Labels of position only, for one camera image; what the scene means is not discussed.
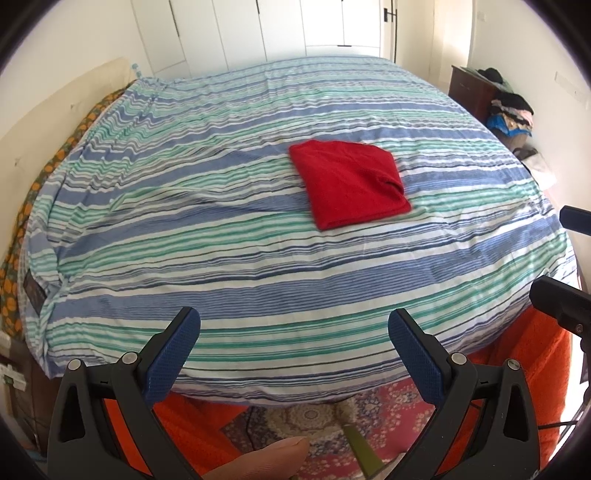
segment folded red towel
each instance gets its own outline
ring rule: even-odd
[[[411,210],[392,154],[379,147],[308,140],[292,145],[290,156],[320,230]]]

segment orange towel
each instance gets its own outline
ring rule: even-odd
[[[135,446],[117,402],[105,400],[105,405],[128,463],[149,475],[150,470]],[[240,456],[220,429],[245,410],[246,407],[208,403],[176,393],[154,405],[160,423],[200,475]]]
[[[529,307],[487,348],[469,355],[477,364],[501,365],[515,358],[525,371],[538,425],[560,421],[569,384],[571,334],[556,320]],[[457,465],[478,419],[470,408],[441,470]],[[558,443],[559,429],[540,431],[540,462],[545,467]]]

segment floor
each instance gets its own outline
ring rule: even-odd
[[[587,390],[587,387],[589,386],[588,382],[585,382],[584,384],[580,383],[582,365],[583,352],[580,348],[580,339],[573,335],[573,353],[571,355],[570,363],[569,389],[566,394],[566,407],[564,408],[564,412],[560,419],[561,421],[569,421],[573,418],[583,401],[585,390]],[[566,436],[562,442],[558,444],[554,454],[556,454],[558,449],[564,444],[567,438],[568,436]]]

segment wooden dresser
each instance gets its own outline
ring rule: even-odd
[[[494,83],[484,77],[453,66],[449,96],[483,124],[488,119],[488,108],[498,90]]]

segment blue striped bedsheet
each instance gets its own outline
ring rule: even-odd
[[[413,210],[318,231],[287,154],[310,138],[392,152]],[[519,161],[373,57],[137,80],[48,179],[24,245],[21,276],[47,293],[40,315],[22,299],[26,334],[49,376],[138,351],[192,306],[203,330],[174,389],[251,404],[406,376],[394,308],[471,352],[527,306],[536,277],[576,283],[568,237]]]

